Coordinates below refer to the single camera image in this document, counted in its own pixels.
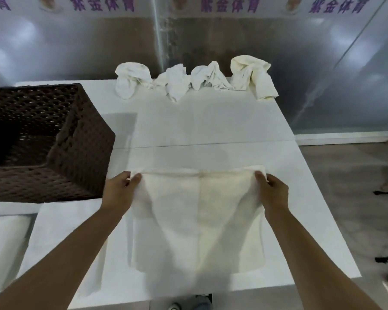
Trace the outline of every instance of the metal wall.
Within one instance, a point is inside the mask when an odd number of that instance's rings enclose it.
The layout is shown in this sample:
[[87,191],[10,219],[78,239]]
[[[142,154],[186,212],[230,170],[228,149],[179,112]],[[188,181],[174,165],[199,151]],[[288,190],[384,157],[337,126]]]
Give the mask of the metal wall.
[[6,15],[0,20],[0,85],[115,78],[122,62],[156,77],[184,63],[249,54],[272,64],[277,102],[295,133],[388,130],[388,0],[351,20],[172,18],[151,0],[150,18]]

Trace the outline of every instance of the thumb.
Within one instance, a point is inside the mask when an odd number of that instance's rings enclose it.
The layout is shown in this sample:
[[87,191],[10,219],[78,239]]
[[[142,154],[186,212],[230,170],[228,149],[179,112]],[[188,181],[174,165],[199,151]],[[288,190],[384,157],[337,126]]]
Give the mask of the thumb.
[[127,187],[129,187],[129,189],[131,190],[135,190],[135,188],[141,182],[141,179],[142,179],[141,173],[136,174],[134,177],[131,178],[131,180],[129,181],[129,185]]
[[268,185],[266,178],[264,177],[263,173],[260,171],[255,171],[254,176],[256,177],[257,182],[260,186]]

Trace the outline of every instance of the concrete floor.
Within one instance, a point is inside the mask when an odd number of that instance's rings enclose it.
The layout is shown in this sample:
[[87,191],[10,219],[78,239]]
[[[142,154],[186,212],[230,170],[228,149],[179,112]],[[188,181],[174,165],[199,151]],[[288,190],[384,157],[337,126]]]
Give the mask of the concrete floor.
[[[388,277],[388,264],[374,261],[375,256],[388,255],[388,195],[372,193],[388,182],[388,144],[300,149],[361,271],[363,277],[355,282],[388,310],[388,293],[382,285]],[[173,301],[164,298],[102,308],[166,310]],[[179,301],[189,303],[183,298]],[[216,310],[303,309],[295,286],[214,294],[213,305]]]

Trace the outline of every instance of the forearm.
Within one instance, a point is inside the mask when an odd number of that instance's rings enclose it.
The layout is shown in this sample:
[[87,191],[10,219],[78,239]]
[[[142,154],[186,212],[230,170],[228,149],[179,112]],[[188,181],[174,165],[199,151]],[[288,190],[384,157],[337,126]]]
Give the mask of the forearm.
[[266,213],[282,248],[305,310],[380,309],[326,255],[288,211]]
[[0,294],[0,309],[66,309],[121,218],[121,212],[99,209]]

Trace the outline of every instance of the white towel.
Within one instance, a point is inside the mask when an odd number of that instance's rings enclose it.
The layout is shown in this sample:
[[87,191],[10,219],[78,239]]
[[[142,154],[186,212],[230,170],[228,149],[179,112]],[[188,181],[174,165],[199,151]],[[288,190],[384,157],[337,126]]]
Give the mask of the white towel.
[[161,86],[166,88],[170,99],[178,102],[190,88],[191,77],[187,75],[185,67],[177,64],[160,74],[154,81],[154,87]]
[[230,69],[233,73],[231,84],[235,90],[246,90],[250,77],[256,86],[258,100],[279,96],[267,70],[270,64],[250,55],[240,55],[231,59]]
[[191,71],[191,84],[194,90],[200,89],[203,82],[204,86],[211,86],[216,90],[233,89],[216,61],[212,61],[208,66],[194,67]]
[[240,273],[264,265],[254,170],[137,170],[131,266],[145,273]]
[[20,215],[0,217],[0,291],[19,254],[30,220]]
[[138,83],[145,88],[153,87],[153,79],[149,68],[141,63],[126,62],[119,64],[115,70],[118,75],[115,90],[122,99],[129,99]]
[[[100,208],[100,204],[101,199],[44,203],[37,215],[17,277],[39,262],[80,224],[92,216]],[[105,253],[106,244],[93,261],[75,296],[88,296],[100,289]]]

